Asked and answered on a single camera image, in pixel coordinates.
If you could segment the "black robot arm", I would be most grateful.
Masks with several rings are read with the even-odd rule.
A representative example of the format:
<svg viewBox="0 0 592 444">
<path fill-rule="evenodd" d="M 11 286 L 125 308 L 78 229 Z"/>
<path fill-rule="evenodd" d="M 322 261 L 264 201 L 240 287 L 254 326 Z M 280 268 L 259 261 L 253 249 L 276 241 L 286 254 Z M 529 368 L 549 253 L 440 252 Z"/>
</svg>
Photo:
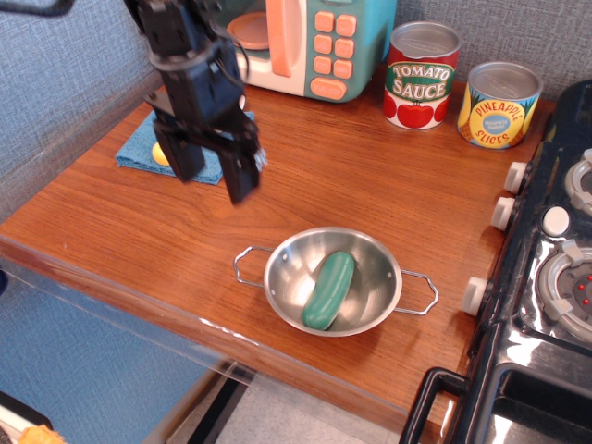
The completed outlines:
<svg viewBox="0 0 592 444">
<path fill-rule="evenodd" d="M 147 38 L 149 60 L 164 92 L 147 101 L 155 111 L 154 132 L 175 175 L 188 181 L 214 151 L 228 195 L 240 204 L 260 182 L 265 151 L 258 128 L 242 111 L 244 83 L 235 44 L 214 22 L 217 1 L 128 1 Z"/>
</svg>

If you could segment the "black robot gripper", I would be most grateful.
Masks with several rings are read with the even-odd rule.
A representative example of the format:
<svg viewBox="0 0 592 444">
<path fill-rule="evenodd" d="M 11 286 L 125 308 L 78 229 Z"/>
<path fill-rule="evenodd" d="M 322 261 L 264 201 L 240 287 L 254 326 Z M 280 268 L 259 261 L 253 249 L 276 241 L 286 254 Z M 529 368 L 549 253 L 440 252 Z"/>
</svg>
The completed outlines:
<svg viewBox="0 0 592 444">
<path fill-rule="evenodd" d="M 180 39 L 151 39 L 150 61 L 161 74 L 167 99 L 156 105 L 154 132 L 162 153 L 182 182 L 204 168 L 202 148 L 185 131 L 222 136 L 216 149 L 228 195 L 240 204 L 260 184 L 267 166 L 257 128 L 241 110 L 243 82 L 234 43 L 228 39 L 193 44 Z"/>
</svg>

